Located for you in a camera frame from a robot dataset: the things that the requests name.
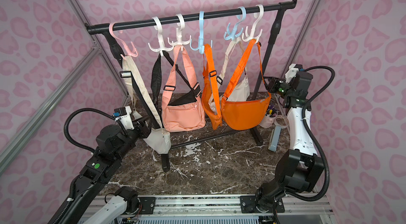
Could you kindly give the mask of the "cream white crescent bag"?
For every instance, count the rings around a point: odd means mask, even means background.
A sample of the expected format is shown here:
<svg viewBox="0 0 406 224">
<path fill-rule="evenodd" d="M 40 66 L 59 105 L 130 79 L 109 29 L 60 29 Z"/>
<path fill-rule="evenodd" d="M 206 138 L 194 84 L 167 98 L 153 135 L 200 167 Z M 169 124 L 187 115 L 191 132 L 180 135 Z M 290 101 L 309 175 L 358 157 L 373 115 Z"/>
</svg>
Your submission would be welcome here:
<svg viewBox="0 0 406 224">
<path fill-rule="evenodd" d="M 216 78 L 218 88 L 223 84 L 223 80 L 226 75 L 229 58 L 230 58 L 230 55 L 232 54 L 232 52 L 234 51 L 236 45 L 238 45 L 240 47 L 241 52 L 244 53 L 243 40 L 241 39 L 241 37 L 238 37 L 235 40 L 230 42 L 230 44 L 228 45 L 227 50 L 225 52 L 225 60 L 223 63 L 221 73 Z M 247 101 L 249 95 L 250 95 L 250 86 L 249 86 L 249 81 L 248 81 L 248 75 L 247 75 L 246 71 L 244 71 L 243 80 L 236 85 L 233 92 L 229 96 L 228 100 L 234 101 L 234 102 Z M 211 94 L 208 104 L 209 104 L 210 109 L 214 112 L 214 114 L 217 114 L 213 94 Z"/>
</svg>

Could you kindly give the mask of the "large orange crescent bag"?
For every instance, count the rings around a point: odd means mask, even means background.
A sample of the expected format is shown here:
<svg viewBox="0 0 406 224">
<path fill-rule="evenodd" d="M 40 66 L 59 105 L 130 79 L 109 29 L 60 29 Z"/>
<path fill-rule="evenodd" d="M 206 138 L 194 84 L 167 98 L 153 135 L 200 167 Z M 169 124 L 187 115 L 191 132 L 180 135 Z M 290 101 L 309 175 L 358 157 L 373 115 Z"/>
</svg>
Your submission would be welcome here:
<svg viewBox="0 0 406 224">
<path fill-rule="evenodd" d="M 237 131 L 249 130 L 258 126 L 265 116 L 272 98 L 272 95 L 268 94 L 268 97 L 258 100 L 240 102 L 229 100 L 247 65 L 254 46 L 257 46 L 258 54 L 261 54 L 261 43 L 256 39 L 251 39 L 222 97 L 221 113 L 223 120 L 230 128 Z"/>
</svg>

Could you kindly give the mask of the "pink shoulder bag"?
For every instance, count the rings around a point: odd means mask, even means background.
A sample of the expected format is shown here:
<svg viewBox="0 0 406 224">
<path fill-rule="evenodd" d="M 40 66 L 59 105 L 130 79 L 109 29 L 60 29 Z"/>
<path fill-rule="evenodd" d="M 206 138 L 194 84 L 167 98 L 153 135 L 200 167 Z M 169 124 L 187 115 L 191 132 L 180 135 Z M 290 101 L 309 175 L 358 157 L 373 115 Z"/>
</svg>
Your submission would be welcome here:
<svg viewBox="0 0 406 224">
<path fill-rule="evenodd" d="M 162 95 L 162 119 L 164 127 L 169 132 L 184 132 L 200 129 L 205 126 L 205 111 L 203 109 L 200 94 L 200 85 L 197 82 L 195 68 L 190 60 L 188 52 L 182 45 L 173 49 L 174 62 L 182 55 L 185 72 L 191 91 L 175 101 L 171 101 L 176 89 L 176 65 L 172 66 L 170 75 L 163 89 Z"/>
</svg>

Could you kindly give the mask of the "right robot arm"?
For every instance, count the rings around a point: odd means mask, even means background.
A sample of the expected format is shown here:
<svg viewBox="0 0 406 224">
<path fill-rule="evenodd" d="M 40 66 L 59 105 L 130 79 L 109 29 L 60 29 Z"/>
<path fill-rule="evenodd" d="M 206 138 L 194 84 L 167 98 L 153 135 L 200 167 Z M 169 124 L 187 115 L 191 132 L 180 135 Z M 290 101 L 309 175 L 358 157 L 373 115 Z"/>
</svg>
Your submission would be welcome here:
<svg viewBox="0 0 406 224">
<path fill-rule="evenodd" d="M 308 90 L 313 79 L 311 71 L 330 72 L 328 81 L 311 97 Z M 327 193 L 330 169 L 325 152 L 311 131 L 311 103 L 333 82 L 335 71 L 329 66 L 303 68 L 291 64 L 285 78 L 268 77 L 265 84 L 271 94 L 283 98 L 289 123 L 290 148 L 276 166 L 274 178 L 263 183 L 255 195 L 254 209 L 277 214 L 279 202 L 287 195 L 304 202 L 315 202 Z"/>
</svg>

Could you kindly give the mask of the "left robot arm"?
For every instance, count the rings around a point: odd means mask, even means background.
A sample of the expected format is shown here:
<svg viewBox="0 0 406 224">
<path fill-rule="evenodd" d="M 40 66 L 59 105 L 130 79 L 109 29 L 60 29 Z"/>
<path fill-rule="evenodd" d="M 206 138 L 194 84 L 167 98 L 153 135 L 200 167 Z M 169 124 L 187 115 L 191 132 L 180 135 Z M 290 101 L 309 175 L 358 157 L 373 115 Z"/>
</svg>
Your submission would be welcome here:
<svg viewBox="0 0 406 224">
<path fill-rule="evenodd" d="M 69 133 L 73 118 L 83 112 L 97 113 L 115 122 L 101 129 L 94 149 L 77 142 Z M 115 109 L 112 115 L 94 108 L 81 108 L 68 116 L 63 126 L 65 138 L 72 145 L 90 151 L 92 156 L 73 178 L 68 196 L 50 219 L 50 224 L 78 223 L 96 196 L 122 166 L 123 158 L 136 147 L 137 140 L 150 135 L 152 127 L 147 124 L 149 116 L 126 120 L 124 116 L 128 114 L 123 107 Z"/>
</svg>

